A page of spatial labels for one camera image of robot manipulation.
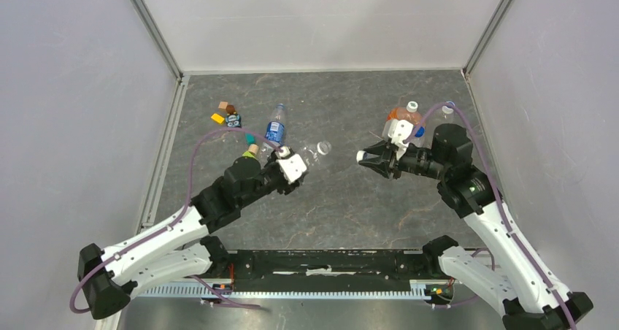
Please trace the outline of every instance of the purple cable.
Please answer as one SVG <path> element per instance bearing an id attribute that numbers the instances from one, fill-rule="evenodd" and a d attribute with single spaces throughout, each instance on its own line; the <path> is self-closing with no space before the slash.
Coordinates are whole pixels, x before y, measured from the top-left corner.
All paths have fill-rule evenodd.
<path id="1" fill-rule="evenodd" d="M 419 130 L 419 128 L 421 128 L 421 125 L 424 124 L 428 120 L 428 117 L 430 117 L 430 115 L 432 115 L 435 111 L 437 111 L 440 107 L 443 107 L 443 106 L 453 109 L 455 113 L 457 113 L 458 116 L 460 116 L 460 119 L 462 119 L 462 122 L 464 123 L 466 130 L 469 131 L 469 134 L 471 135 L 471 140 L 473 141 L 475 148 L 477 148 L 477 152 L 480 154 L 480 159 L 482 161 L 483 169 L 485 170 L 485 173 L 488 176 L 488 182 L 490 183 L 490 187 L 492 188 L 494 199 L 496 200 L 496 206 L 499 208 L 499 214 L 501 215 L 501 219 L 505 223 L 505 228 L 507 229 L 507 233 L 508 234 L 511 233 L 511 236 L 514 239 L 514 242 L 516 243 L 516 245 L 518 245 L 518 247 L 520 248 L 520 250 L 526 257 L 526 259 L 528 259 L 531 265 L 533 265 L 533 268 L 537 271 L 539 276 L 544 281 L 544 284 L 546 284 L 546 286 L 550 289 L 553 288 L 554 286 L 553 282 L 550 281 L 550 278 L 546 275 L 546 273 L 544 273 L 544 271 L 542 270 L 542 267 L 537 263 L 535 258 L 527 250 L 522 240 L 520 240 L 520 237 L 516 235 L 515 233 L 513 233 L 512 225 L 510 224 L 510 221 L 507 219 L 507 214 L 505 213 L 505 210 L 503 209 L 503 204 L 501 204 L 502 200 L 501 200 L 501 195 L 499 194 L 499 186 L 496 184 L 496 180 L 491 174 L 490 166 L 488 165 L 488 159 L 485 157 L 485 154 L 481 147 L 481 143 L 479 139 L 477 138 L 477 136 L 475 135 L 475 132 L 473 130 L 473 127 L 471 126 L 471 123 L 469 122 L 468 119 L 466 119 L 466 116 L 464 115 L 464 113 L 460 111 L 460 109 L 457 108 L 457 106 L 455 106 L 454 104 L 448 103 L 448 102 L 442 102 L 442 103 L 434 105 L 433 107 L 430 107 L 428 112 L 426 112 L 426 114 L 423 115 L 423 117 L 421 118 L 421 122 L 419 122 L 419 124 L 417 124 L 412 129 L 410 136 L 406 139 L 406 142 L 411 142 L 413 138 L 415 137 L 415 134 L 417 134 L 417 131 Z M 553 290 L 553 295 L 555 299 L 557 300 L 557 302 L 559 303 L 559 307 L 561 307 L 561 310 L 563 310 L 563 313 L 565 314 L 567 318 L 569 327 L 572 330 L 576 330 L 576 323 L 574 322 L 574 318 L 572 317 L 572 314 L 567 309 L 567 306 L 565 302 L 563 301 L 563 299 L 561 298 L 561 295 L 559 295 L 559 293 L 556 290 Z"/>
<path id="2" fill-rule="evenodd" d="M 263 142 L 265 142 L 266 144 L 269 144 L 271 147 L 273 147 L 275 150 L 280 151 L 280 147 L 271 142 L 270 140 L 268 140 L 267 138 L 261 136 L 260 134 L 257 134 L 253 131 L 249 131 L 247 129 L 244 128 L 221 128 L 221 129 L 216 129 L 214 131 L 210 131 L 208 133 L 206 133 L 202 139 L 200 139 L 197 143 L 195 148 L 193 149 L 193 153 L 191 154 L 191 160 L 189 161 L 189 177 L 188 177 L 188 187 L 187 187 L 187 195 L 185 196 L 185 203 L 182 206 L 182 210 L 180 211 L 180 214 L 169 224 L 169 226 L 171 228 L 173 228 L 183 217 L 185 217 L 185 213 L 187 213 L 187 209 L 189 208 L 189 203 L 191 202 L 191 191 L 193 190 L 193 161 L 196 159 L 196 155 L 198 153 L 198 149 L 200 148 L 200 145 L 202 145 L 203 142 L 205 142 L 207 139 L 214 137 L 217 134 L 221 134 L 221 133 L 226 133 L 229 131 L 238 131 L 241 133 L 247 133 L 247 134 L 251 134 L 254 137 L 256 137 L 259 140 L 262 140 Z M 136 242 L 134 242 L 133 244 L 130 244 L 129 246 L 123 248 L 122 250 L 120 250 L 118 252 L 119 256 L 124 255 L 125 253 L 133 250 L 134 248 L 140 246 L 141 244 L 150 241 L 156 237 L 158 237 L 159 235 L 163 234 L 165 231 L 167 231 L 167 226 L 153 232 L 150 235 L 147 235 L 139 240 L 137 240 Z M 95 275 L 99 270 L 103 269 L 106 265 L 112 263 L 112 261 L 114 261 L 114 256 L 106 259 L 105 261 L 102 261 L 98 266 L 94 267 L 93 270 L 91 270 L 87 275 L 84 276 L 84 278 L 82 278 L 80 280 L 80 282 L 77 284 L 77 286 L 75 287 L 75 289 L 73 290 L 73 293 L 71 294 L 71 299 L 69 300 L 69 309 L 76 314 L 82 314 L 82 313 L 86 313 L 88 312 L 90 309 L 88 308 L 83 308 L 83 309 L 79 309 L 77 307 L 75 307 L 75 299 L 77 298 L 78 293 L 80 292 L 80 290 L 82 290 L 82 287 L 84 287 L 84 285 L 93 277 L 93 275 Z"/>
<path id="3" fill-rule="evenodd" d="M 471 257 L 475 257 L 475 256 L 479 255 L 481 252 L 487 252 L 487 253 L 490 254 L 490 260 L 492 261 L 492 270 L 494 270 L 494 267 L 496 265 L 494 263 L 494 255 L 492 254 L 492 252 L 490 252 L 490 250 L 487 247 L 482 247 L 482 248 L 476 249 L 476 251 L 471 254 Z M 469 303 L 471 303 L 473 301 L 476 301 L 479 298 L 480 297 L 478 295 L 475 295 L 475 296 L 473 296 L 473 297 L 471 297 L 469 299 L 465 299 L 463 301 L 459 301 L 459 302 L 456 302 L 456 303 L 435 304 L 434 305 L 434 309 L 449 310 L 450 308 L 464 306 L 465 304 L 469 304 Z"/>
<path id="4" fill-rule="evenodd" d="M 225 308 L 245 308 L 246 310 L 259 310 L 262 307 L 260 307 L 257 304 L 243 304 L 243 303 L 238 303 L 235 301 L 232 301 L 229 297 L 226 298 L 224 296 L 222 296 L 221 293 L 219 293 L 217 290 L 215 290 L 214 288 L 212 288 L 209 284 L 207 284 L 206 281 L 200 279 L 200 277 L 198 275 L 191 275 L 191 277 L 195 280 L 198 281 L 198 283 L 201 283 L 202 285 L 204 285 L 205 288 L 207 288 L 209 291 L 211 291 L 212 294 L 214 294 L 218 299 L 224 301 L 224 302 L 228 302 L 229 304 L 214 304 L 213 306 L 215 307 L 225 307 Z"/>

